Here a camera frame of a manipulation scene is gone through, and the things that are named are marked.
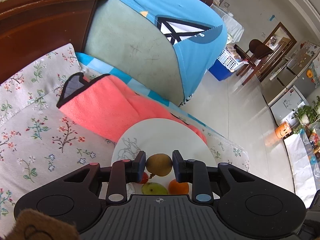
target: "tile floor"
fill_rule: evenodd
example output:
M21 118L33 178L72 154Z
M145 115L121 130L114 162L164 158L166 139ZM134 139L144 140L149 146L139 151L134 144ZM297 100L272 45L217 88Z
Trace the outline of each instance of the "tile floor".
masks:
M277 125L261 84L254 76L242 86L244 78L233 75L219 82L207 72L182 109L243 147L252 174L294 192L287 151L274 132Z

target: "floral tablecloth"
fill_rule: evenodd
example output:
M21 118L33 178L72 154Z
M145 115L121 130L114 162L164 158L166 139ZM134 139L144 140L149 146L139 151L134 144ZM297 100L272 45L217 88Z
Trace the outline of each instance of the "floral tablecloth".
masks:
M90 162L110 166L115 142L77 125L56 107L67 78L83 71L71 44L32 62L0 85L0 236L14 224L13 209L24 194ZM249 171L246 152L212 129L168 108L199 128L217 162Z

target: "red cherry tomato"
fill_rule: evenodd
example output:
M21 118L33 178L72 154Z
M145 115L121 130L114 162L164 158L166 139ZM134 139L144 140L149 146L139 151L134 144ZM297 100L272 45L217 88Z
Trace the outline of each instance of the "red cherry tomato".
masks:
M142 180L141 180L141 182L139 182L138 184L145 184L145 183L148 182L148 180L149 180L149 176L148 176L148 174L146 174L146 173L144 172L143 175L142 175Z

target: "plate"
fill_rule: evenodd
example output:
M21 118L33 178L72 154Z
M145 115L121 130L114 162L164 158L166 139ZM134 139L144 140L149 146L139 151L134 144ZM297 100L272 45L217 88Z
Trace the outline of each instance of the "plate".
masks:
M162 118L143 120L130 127L120 138L112 155L111 163L123 159L134 160L139 151L145 151L147 159L157 153L172 158L172 152L179 150L184 160L196 159L207 166L216 167L215 159L204 141L185 125ZM154 176L149 182L157 182L168 188L175 179L173 169L165 177ZM131 194L142 194L141 184L127 184L128 198Z

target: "blue storage bin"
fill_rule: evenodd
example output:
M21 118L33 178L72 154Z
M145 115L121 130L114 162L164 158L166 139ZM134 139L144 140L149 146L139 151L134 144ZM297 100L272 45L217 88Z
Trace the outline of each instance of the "blue storage bin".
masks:
M230 72L230 70L228 70L218 59L212 67L209 68L209 72L219 81L225 80L232 75L232 72Z

